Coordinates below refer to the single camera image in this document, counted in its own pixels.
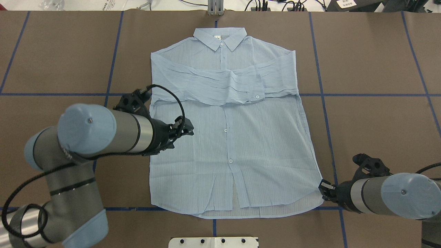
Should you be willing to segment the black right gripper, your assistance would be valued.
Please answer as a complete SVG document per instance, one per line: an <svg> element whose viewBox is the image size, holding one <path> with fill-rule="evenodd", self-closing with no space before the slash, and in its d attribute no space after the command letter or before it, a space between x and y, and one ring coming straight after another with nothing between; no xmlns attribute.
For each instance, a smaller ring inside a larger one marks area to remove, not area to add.
<svg viewBox="0 0 441 248"><path fill-rule="evenodd" d="M391 214L381 199L381 186L391 176L390 169L381 159L367 154L356 154L352 160L358 168L351 180L339 185L321 180L318 188L324 201L359 214Z"/></svg>

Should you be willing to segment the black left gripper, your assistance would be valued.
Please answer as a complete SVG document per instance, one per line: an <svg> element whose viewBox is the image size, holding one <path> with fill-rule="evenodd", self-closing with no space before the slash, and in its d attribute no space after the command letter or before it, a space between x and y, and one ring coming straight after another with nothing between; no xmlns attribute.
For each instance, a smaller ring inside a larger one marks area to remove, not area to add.
<svg viewBox="0 0 441 248"><path fill-rule="evenodd" d="M150 100L149 89L136 89L130 94L124 94L113 110L130 114L137 123L137 138L127 154L151 156L168 148L174 148L174 142L185 135L194 135L192 122L178 116L175 124L165 124L153 119L145 103Z"/></svg>

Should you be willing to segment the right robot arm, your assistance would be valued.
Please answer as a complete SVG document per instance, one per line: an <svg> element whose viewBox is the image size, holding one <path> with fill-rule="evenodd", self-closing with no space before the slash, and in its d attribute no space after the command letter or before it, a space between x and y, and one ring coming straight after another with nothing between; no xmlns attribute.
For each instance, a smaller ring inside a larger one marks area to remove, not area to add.
<svg viewBox="0 0 441 248"><path fill-rule="evenodd" d="M353 178L338 185L322 180L318 186L322 198L346 211L358 214L399 216L422 222L421 246L441 246L440 178L423 172L440 166L435 163L415 173L391 173L379 158L356 154L358 165Z"/></svg>

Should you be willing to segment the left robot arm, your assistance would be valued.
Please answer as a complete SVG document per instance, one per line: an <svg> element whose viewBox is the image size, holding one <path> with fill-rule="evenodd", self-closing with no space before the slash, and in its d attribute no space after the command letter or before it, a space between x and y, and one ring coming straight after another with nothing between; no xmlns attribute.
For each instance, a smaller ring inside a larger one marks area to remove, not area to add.
<svg viewBox="0 0 441 248"><path fill-rule="evenodd" d="M25 145L27 162L41 173L22 183L7 198L1 212L2 248L90 248L108 231L106 210L92 168L106 156L151 156L174 148L183 135L193 135L183 105L173 124L153 119L146 107L150 90L137 89L121 96L112 110L102 105L75 104L56 126L31 137ZM45 178L50 201L27 204L9 211L9 205L28 184Z"/></svg>

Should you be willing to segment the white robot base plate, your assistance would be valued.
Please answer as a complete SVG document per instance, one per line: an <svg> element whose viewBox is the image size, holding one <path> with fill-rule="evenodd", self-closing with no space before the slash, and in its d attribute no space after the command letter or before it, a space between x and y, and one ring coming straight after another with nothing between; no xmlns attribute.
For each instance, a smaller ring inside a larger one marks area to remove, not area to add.
<svg viewBox="0 0 441 248"><path fill-rule="evenodd" d="M258 248L257 237L177 237L169 248Z"/></svg>

